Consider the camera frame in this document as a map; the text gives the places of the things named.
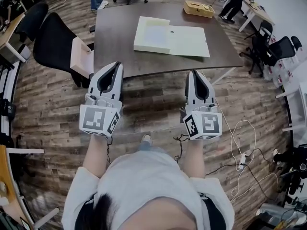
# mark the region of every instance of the white shirt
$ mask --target white shirt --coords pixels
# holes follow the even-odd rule
[[[105,193],[116,205],[111,230],[118,230],[133,213],[158,197],[177,200],[193,214],[198,230],[210,229],[207,209],[198,193],[204,193],[214,202],[227,230],[231,230],[234,223],[233,207],[218,179],[188,178],[169,155],[138,151],[115,159],[101,179],[83,167],[78,169],[65,202],[64,229],[74,230],[83,204],[94,194],[96,203]]]

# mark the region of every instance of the sneaker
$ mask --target sneaker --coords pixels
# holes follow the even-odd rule
[[[104,4],[105,6],[107,6],[109,2],[107,0],[103,0],[101,4]]]
[[[276,163],[276,161],[274,160],[274,157],[275,157],[275,155],[277,155],[277,154],[279,154],[279,153],[278,153],[278,150],[275,149],[275,150],[273,151],[273,162],[274,162],[274,163]]]
[[[150,135],[144,135],[144,136],[142,137],[141,142],[143,142],[143,141],[149,142],[150,145],[153,144],[152,137],[151,137]]]
[[[219,17],[220,17],[223,21],[226,21],[226,20],[227,20],[227,17],[224,16],[224,15],[219,14]]]
[[[229,23],[229,24],[234,24],[235,23],[235,21],[233,19],[229,20],[228,18],[226,19],[226,22]]]

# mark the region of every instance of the wooden floor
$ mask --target wooden floor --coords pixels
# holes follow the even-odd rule
[[[111,6],[125,5],[118,0]],[[148,0],[149,2],[167,2],[183,4],[184,0]],[[214,0],[195,0],[211,4]],[[95,24],[95,13],[90,11],[90,0],[47,0],[50,11],[57,12],[65,24],[86,43],[94,41],[94,34],[88,29]],[[215,16],[222,9],[217,1],[213,8]],[[244,22],[241,13],[235,17],[236,24],[222,22],[225,32],[238,52],[244,50],[250,41],[244,38],[253,32],[247,26],[244,32],[238,31]],[[214,86],[217,100],[233,129],[240,120],[248,120],[256,129],[257,144],[267,159],[272,158],[275,148],[285,150],[288,134],[281,129],[287,123],[286,110],[282,101],[276,100],[277,90],[271,82],[260,79],[257,74],[249,75],[250,61],[244,60],[246,67],[234,70],[229,76]],[[204,70],[207,78],[212,78],[218,70]],[[132,153],[145,133],[153,137],[154,145],[166,149],[171,156],[180,153],[179,144],[173,137],[186,134],[180,124],[179,108],[185,104],[184,87],[187,72],[167,73],[150,77],[124,80],[123,117],[118,124],[114,143],[110,148],[111,160]],[[84,103],[87,90],[77,88],[70,75],[54,69],[40,66],[33,57],[21,66],[14,102],[17,105],[16,118],[12,124],[13,136],[23,136],[23,147],[43,148],[45,154],[32,155],[28,159],[30,170],[35,178],[25,175],[21,188],[25,199],[37,220],[54,207],[60,212],[42,229],[62,229],[61,217],[68,189],[76,170],[81,166],[89,136],[79,131],[79,106]],[[233,164],[230,148],[230,132],[223,121],[223,135],[220,140],[204,149],[207,172],[221,165]],[[254,146],[254,131],[246,122],[238,125],[236,140],[242,152],[250,154]],[[234,147],[234,155],[240,158]],[[251,169],[258,180],[270,174],[268,163],[259,150]],[[210,175],[220,179],[221,184],[231,199],[230,192],[237,186],[239,172],[234,167],[224,167]],[[245,192],[255,183],[248,171],[240,178],[240,192]],[[270,176],[261,182],[269,197],[276,196],[276,178]],[[251,191],[233,202],[236,211],[234,229],[245,229],[259,206],[266,201],[260,188]]]

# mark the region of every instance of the power strip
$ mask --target power strip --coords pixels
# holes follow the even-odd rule
[[[239,170],[242,170],[244,168],[244,166],[242,164],[245,164],[246,157],[247,157],[247,155],[245,153],[242,153],[240,163],[238,165]]]

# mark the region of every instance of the dark wooden tabletop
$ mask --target dark wooden tabletop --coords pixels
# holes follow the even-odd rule
[[[203,27],[210,57],[184,57],[134,51],[140,16],[170,20],[170,25]],[[99,10],[96,19],[94,72],[120,61],[124,77],[190,69],[241,67],[243,62],[215,18],[186,14],[182,5],[149,2]]]

